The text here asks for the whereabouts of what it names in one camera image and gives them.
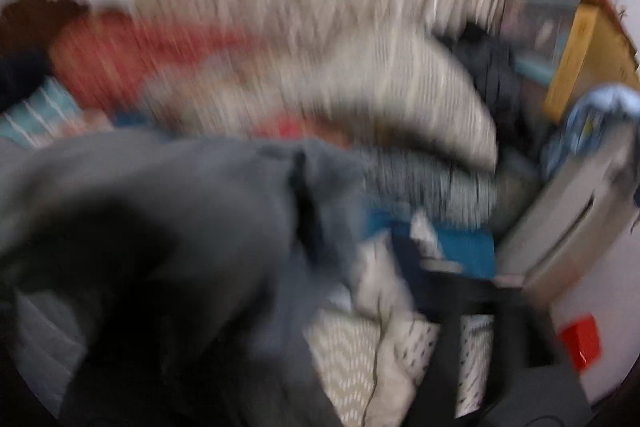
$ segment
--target red object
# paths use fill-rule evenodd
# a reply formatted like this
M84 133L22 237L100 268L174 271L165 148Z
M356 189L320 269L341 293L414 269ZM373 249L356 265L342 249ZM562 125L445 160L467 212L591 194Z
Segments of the red object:
M196 66L209 55L250 47L241 31L90 14L67 25L49 49L57 79L78 105L111 113L138 101L145 79L169 65Z
M257 126L252 134L261 138L299 140L316 137L343 149L350 146L349 140L339 130L329 125L305 120L297 116L283 115Z
M559 336L569 350L574 367L579 373L602 356L598 325L593 315L567 326Z

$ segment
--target cardboard box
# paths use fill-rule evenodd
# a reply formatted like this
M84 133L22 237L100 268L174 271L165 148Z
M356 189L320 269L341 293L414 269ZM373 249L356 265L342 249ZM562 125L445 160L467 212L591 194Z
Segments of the cardboard box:
M636 48L607 0L580 0L562 59L543 105L560 123L565 112L598 84L622 83L640 90Z

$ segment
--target gray striped cloth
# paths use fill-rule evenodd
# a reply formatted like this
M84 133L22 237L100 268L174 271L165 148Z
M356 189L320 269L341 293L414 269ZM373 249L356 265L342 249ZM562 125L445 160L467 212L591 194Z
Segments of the gray striped cloth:
M367 165L366 189L374 199L423 208L434 223L458 229L481 228L497 202L494 179L466 172L427 153L360 147Z

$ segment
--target red patterned cloth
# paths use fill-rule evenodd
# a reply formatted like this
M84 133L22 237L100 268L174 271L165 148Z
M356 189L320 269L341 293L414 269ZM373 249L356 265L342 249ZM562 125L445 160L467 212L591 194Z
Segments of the red patterned cloth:
M57 79L82 108L132 107L146 78L169 65L196 66L222 50L252 47L241 31L90 14L67 25L49 55Z
M257 126L252 134L255 137L280 138L283 140L300 140L315 137L342 149L347 149L351 146L349 139L336 128L313 120L305 120L298 116L280 116Z

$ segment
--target teal striped fabric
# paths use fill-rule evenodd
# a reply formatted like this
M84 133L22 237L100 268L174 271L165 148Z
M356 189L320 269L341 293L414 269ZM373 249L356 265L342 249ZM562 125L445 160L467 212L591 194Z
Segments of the teal striped fabric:
M0 136L28 148L41 144L60 124L81 113L76 100L55 78L0 116Z

